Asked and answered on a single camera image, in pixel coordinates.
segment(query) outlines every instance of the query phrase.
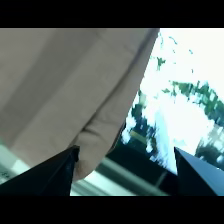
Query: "brown cloth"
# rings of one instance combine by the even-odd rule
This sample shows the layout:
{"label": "brown cloth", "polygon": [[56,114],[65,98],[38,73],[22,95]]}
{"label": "brown cloth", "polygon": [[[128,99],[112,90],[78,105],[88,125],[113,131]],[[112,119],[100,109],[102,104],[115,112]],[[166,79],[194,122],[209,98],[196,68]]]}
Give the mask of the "brown cloth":
{"label": "brown cloth", "polygon": [[139,89],[157,28],[0,29],[0,138],[30,166],[80,146],[100,163]]}

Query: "beige fabric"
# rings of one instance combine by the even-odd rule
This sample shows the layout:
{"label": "beige fabric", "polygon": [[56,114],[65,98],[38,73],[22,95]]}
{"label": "beige fabric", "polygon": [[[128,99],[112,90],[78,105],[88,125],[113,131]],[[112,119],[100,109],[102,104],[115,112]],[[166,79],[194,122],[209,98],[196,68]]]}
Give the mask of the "beige fabric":
{"label": "beige fabric", "polygon": [[0,29],[0,134],[33,166],[80,145],[77,177],[110,149],[158,29]]}

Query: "black triangular object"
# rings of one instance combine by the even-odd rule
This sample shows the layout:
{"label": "black triangular object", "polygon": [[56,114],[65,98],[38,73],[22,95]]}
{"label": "black triangular object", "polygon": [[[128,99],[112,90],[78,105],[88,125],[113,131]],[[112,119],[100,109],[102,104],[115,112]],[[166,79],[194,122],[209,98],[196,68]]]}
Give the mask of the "black triangular object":
{"label": "black triangular object", "polygon": [[0,185],[0,195],[69,196],[79,147],[72,146]]}
{"label": "black triangular object", "polygon": [[222,170],[178,148],[174,151],[180,195],[224,195],[224,172]]}

